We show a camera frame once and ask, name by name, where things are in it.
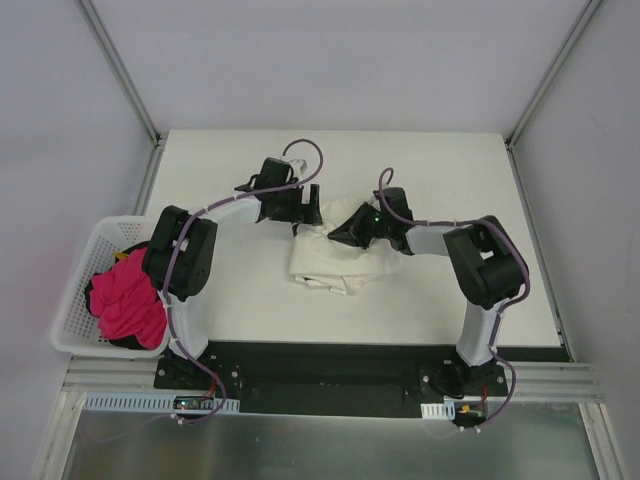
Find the white wall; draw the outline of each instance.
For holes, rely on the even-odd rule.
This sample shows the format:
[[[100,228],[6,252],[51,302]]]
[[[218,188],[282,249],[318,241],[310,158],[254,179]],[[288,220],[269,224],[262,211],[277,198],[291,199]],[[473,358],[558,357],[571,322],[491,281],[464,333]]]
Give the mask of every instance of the white wall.
[[[68,357],[48,330],[92,225],[150,143],[71,0],[0,6],[0,478],[27,478]]]
[[[640,2],[609,0],[518,143],[580,360],[597,365],[631,478],[640,477]]]
[[[586,0],[96,0],[159,129],[510,133]]]

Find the white table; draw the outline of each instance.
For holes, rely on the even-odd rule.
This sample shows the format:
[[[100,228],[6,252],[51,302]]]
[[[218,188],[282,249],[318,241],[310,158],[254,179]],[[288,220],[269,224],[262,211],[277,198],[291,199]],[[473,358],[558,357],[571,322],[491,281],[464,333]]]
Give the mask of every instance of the white table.
[[[231,194],[258,173],[267,156],[291,140],[316,141],[325,168],[320,199],[370,195],[386,166],[407,192],[417,219],[495,215],[531,270],[532,293],[508,311],[499,344],[558,346],[549,302],[500,135],[408,132],[173,130],[147,215],[167,205],[200,207]],[[315,151],[295,146],[310,171]],[[448,258],[406,257],[399,272],[365,285],[355,296],[309,290],[288,275],[291,226],[262,222],[216,242],[203,292],[213,340],[453,344],[466,300]]]

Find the purple cable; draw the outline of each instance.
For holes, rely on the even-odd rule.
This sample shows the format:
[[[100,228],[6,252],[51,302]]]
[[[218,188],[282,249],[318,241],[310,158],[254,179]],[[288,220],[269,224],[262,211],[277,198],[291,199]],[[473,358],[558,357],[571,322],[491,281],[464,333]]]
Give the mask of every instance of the purple cable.
[[[389,178],[385,181],[385,176],[387,174],[389,174]],[[500,306],[500,308],[498,308],[496,312],[495,321],[493,322],[491,336],[489,337],[489,345],[487,345],[487,348],[489,348],[489,351],[491,352],[491,355],[493,356],[495,361],[502,363],[511,371],[511,387],[509,388],[509,393],[507,394],[507,397],[505,398],[502,405],[500,405],[498,410],[496,410],[495,413],[491,415],[491,417],[489,417],[487,420],[483,422],[483,425],[484,425],[488,422],[491,422],[494,418],[496,418],[498,415],[501,415],[502,412],[504,412],[504,409],[507,407],[507,405],[509,405],[509,402],[511,402],[511,399],[513,398],[513,394],[516,389],[516,370],[515,368],[513,368],[513,365],[511,365],[505,359],[498,356],[498,353],[496,351],[496,340],[498,338],[498,331],[500,330],[500,324],[502,322],[502,314],[504,313],[504,311],[507,308],[511,307],[512,305],[522,302],[524,299],[526,299],[529,296],[529,293],[531,292],[531,281],[529,279],[529,271],[527,269],[527,265],[524,259],[522,258],[522,254],[518,251],[516,246],[509,239],[509,237],[507,237],[493,223],[488,222],[486,220],[477,219],[477,220],[464,220],[461,222],[458,222],[458,221],[431,222],[428,220],[409,220],[408,218],[404,218],[401,215],[398,215],[395,211],[393,211],[393,209],[387,202],[387,199],[384,197],[384,195],[382,195],[384,186],[388,185],[391,182],[391,180],[393,179],[393,174],[394,174],[393,168],[387,167],[382,171],[382,173],[380,173],[380,178],[378,179],[378,189],[381,192],[379,195],[380,203],[391,214],[393,218],[395,218],[396,220],[402,223],[406,223],[407,225],[414,225],[414,226],[424,225],[424,226],[431,226],[431,227],[457,227],[457,226],[466,226],[466,225],[482,225],[487,229],[489,229],[491,233],[493,233],[496,237],[498,237],[498,239],[507,247],[507,250],[509,250],[509,253],[513,256],[516,263],[518,264],[518,267],[522,271],[522,277],[524,278],[524,292],[522,292],[522,295],[520,295],[519,297],[512,298],[508,302],[503,303]]]
[[[291,184],[288,184],[288,185],[283,185],[281,187],[263,188],[262,190],[254,190],[253,192],[245,192],[245,193],[241,193],[241,194],[236,195],[236,196],[231,196],[231,197],[228,197],[228,198],[224,198],[222,200],[218,200],[217,202],[212,203],[211,205],[209,205],[206,209],[202,208],[202,209],[198,210],[196,213],[192,214],[187,219],[187,221],[185,222],[184,227],[182,227],[182,231],[180,232],[180,235],[178,235],[178,239],[176,241],[176,246],[174,247],[173,253],[171,254],[171,260],[169,261],[169,266],[167,267],[167,273],[166,273],[166,275],[164,277],[164,284],[162,285],[162,296],[164,297],[165,302],[167,304],[167,323],[169,325],[169,331],[171,332],[171,336],[175,339],[176,346],[182,352],[182,354],[187,359],[189,359],[194,365],[196,365],[198,368],[200,368],[201,370],[206,372],[216,382],[216,384],[220,387],[220,390],[222,391],[222,402],[220,402],[220,405],[218,405],[216,408],[211,410],[211,412],[207,413],[205,416],[200,417],[200,418],[195,419],[195,420],[185,420],[185,423],[193,424],[193,423],[203,422],[203,421],[207,420],[208,418],[212,417],[213,415],[215,415],[217,412],[219,412],[222,409],[222,407],[224,406],[225,402],[227,401],[227,390],[226,390],[224,384],[222,383],[222,380],[220,379],[220,377],[218,377],[218,375],[216,375],[215,372],[211,371],[205,365],[200,363],[196,358],[194,358],[186,350],[186,348],[184,348],[184,346],[182,345],[182,342],[180,342],[180,340],[177,338],[176,330],[175,330],[175,327],[173,325],[173,317],[171,315],[171,297],[169,296],[169,283],[171,281],[171,275],[173,274],[173,269],[175,267],[176,260],[178,258],[178,254],[180,253],[180,246],[184,242],[184,239],[187,236],[187,232],[191,228],[191,225],[193,224],[193,222],[198,217],[204,215],[207,212],[210,212],[211,210],[214,210],[214,209],[216,209],[218,207],[221,207],[223,205],[226,205],[228,203],[235,202],[236,200],[240,200],[242,198],[253,197],[253,196],[257,195],[257,194],[282,192],[284,190],[289,190],[291,188],[296,188],[296,187],[299,187],[299,186],[304,185],[306,183],[309,183],[311,180],[313,180],[320,173],[320,170],[322,170],[322,167],[324,165],[324,155],[322,154],[322,150],[320,149],[320,147],[315,142],[313,142],[311,140],[308,140],[306,138],[300,138],[300,139],[294,140],[293,142],[288,144],[284,148],[284,150],[282,151],[282,155],[283,156],[286,155],[287,152],[289,151],[289,149],[292,146],[297,145],[298,143],[307,143],[307,144],[311,145],[313,148],[315,148],[316,151],[318,152],[318,156],[319,156],[319,160],[320,161],[318,162],[318,167],[315,169],[315,171],[311,175],[309,175],[307,178],[305,178],[303,180],[299,180],[299,181],[297,181],[295,183],[291,183]]]

